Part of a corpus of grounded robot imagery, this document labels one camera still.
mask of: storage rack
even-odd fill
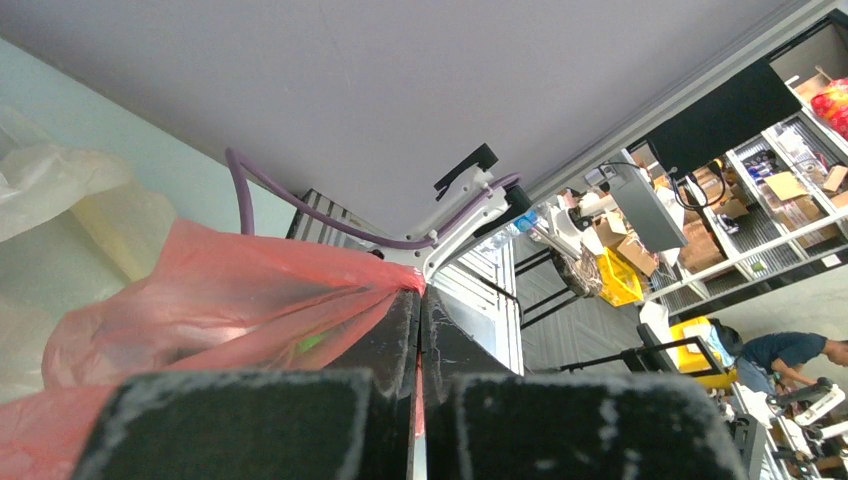
[[[848,248],[848,221],[840,220],[835,224],[842,235],[837,237],[807,248],[804,248],[797,240],[790,240],[757,255],[737,259],[753,248],[789,234],[789,229],[778,220],[743,164],[744,160],[760,151],[773,150],[777,154],[778,162],[784,169],[793,172],[799,178],[825,216],[832,217],[837,213],[837,208],[827,195],[801,173],[797,164],[808,159],[793,157],[781,144],[780,133],[786,130],[797,133],[812,152],[821,153],[828,168],[848,163],[848,142],[820,121],[807,107],[727,152],[730,167],[736,172],[750,200],[747,205],[749,214],[736,219],[739,231],[732,235],[722,229],[711,209],[705,209],[703,217],[705,223],[715,233],[731,265],[717,276],[692,283],[685,282],[691,274],[684,268],[669,269],[661,265],[651,276],[652,292],[646,296],[646,300],[658,300],[668,308],[670,314],[681,314],[802,264],[820,260]],[[690,188],[689,191],[695,200],[700,203],[705,201],[700,198],[703,196],[700,189]]]

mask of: water bottle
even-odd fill
[[[533,229],[538,223],[539,215],[534,210],[530,210],[507,225],[506,228],[493,235],[487,242],[485,251],[496,252],[500,250],[504,245],[512,241],[513,238],[521,236],[524,232]]]

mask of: person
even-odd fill
[[[815,385],[816,380],[801,373],[801,367],[822,354],[837,365],[848,366],[848,341],[830,340],[815,333],[772,333],[745,343],[736,360],[736,373],[742,385],[774,395],[777,392],[769,377],[775,373],[786,386]]]

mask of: gray floor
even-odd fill
[[[515,240],[516,262],[540,250],[527,238]],[[553,265],[543,265],[518,277],[518,298],[524,308],[563,288]],[[523,330],[524,365],[534,369],[592,360],[641,345],[636,334],[638,314],[635,307],[614,308],[600,298],[578,300],[539,323]],[[627,372],[623,362],[598,365],[587,373]]]

